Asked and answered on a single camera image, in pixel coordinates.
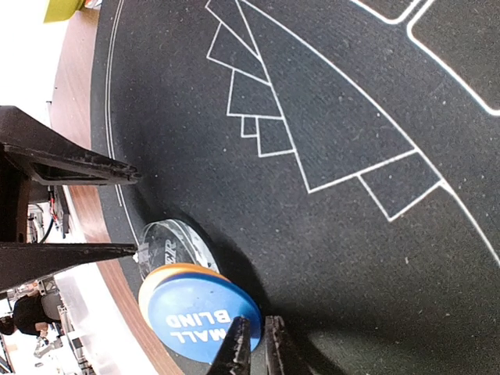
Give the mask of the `blue small blind button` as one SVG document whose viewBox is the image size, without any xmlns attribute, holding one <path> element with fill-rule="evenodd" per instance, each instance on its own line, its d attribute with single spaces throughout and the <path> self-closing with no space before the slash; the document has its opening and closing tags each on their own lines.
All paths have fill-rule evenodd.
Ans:
<svg viewBox="0 0 500 375">
<path fill-rule="evenodd" d="M 212 363 L 232 321 L 250 322 L 250 348 L 263 335 L 263 317 L 236 284 L 204 273 L 182 273 L 162 281 L 148 300 L 148 319 L 163 344 L 200 363 Z"/>
</svg>

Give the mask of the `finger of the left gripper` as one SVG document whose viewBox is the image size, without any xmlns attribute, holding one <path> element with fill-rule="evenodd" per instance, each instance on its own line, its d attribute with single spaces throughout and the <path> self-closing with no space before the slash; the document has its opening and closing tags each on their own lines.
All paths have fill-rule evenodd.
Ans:
<svg viewBox="0 0 500 375">
<path fill-rule="evenodd" d="M 271 375 L 311 374 L 306 361 L 288 333 L 281 316 L 267 316 L 265 322 L 266 370 Z"/>
<path fill-rule="evenodd" d="M 235 317 L 207 375 L 249 375 L 250 337 L 250 321 Z"/>
</svg>

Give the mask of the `orange big blind button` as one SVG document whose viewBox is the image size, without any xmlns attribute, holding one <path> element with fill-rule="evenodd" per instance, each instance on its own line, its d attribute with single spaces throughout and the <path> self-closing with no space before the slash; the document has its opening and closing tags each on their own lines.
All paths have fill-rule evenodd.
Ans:
<svg viewBox="0 0 500 375">
<path fill-rule="evenodd" d="M 175 276 L 179 276 L 185 273 L 195 273 L 202 275 L 210 275 L 218 277 L 222 280 L 228 281 L 228 279 L 220 273 L 217 273 L 209 268 L 195 265 L 191 263 L 173 263 L 153 270 L 142 282 L 142 285 L 138 292 L 138 306 L 141 311 L 141 315 L 145 322 L 150 328 L 152 325 L 148 317 L 148 306 L 150 299 L 152 297 L 153 291 L 165 280 L 170 279 Z"/>
</svg>

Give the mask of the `clear black dealer button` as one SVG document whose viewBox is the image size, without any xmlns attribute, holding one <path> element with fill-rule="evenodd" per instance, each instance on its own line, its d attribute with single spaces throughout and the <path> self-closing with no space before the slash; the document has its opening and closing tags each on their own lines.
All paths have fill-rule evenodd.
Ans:
<svg viewBox="0 0 500 375">
<path fill-rule="evenodd" d="M 134 260 L 144 280 L 160 266 L 189 263 L 220 273 L 213 254 L 202 237 L 178 219 L 160 220 L 145 226 Z"/>
</svg>

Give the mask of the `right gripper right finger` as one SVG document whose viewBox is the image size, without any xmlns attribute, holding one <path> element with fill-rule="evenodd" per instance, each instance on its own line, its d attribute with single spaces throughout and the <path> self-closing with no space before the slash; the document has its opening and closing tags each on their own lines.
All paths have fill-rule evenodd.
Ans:
<svg viewBox="0 0 500 375">
<path fill-rule="evenodd" d="M 138 170 L 83 148 L 15 106 L 1 107 L 1 153 L 42 185 L 135 184 Z"/>
</svg>

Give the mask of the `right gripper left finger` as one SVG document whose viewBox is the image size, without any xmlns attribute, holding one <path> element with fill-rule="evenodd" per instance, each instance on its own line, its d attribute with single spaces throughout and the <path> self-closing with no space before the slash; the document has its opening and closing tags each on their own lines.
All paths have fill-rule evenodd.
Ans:
<svg viewBox="0 0 500 375">
<path fill-rule="evenodd" d="M 74 266 L 132 256 L 135 244 L 1 243 L 1 291 Z"/>
</svg>

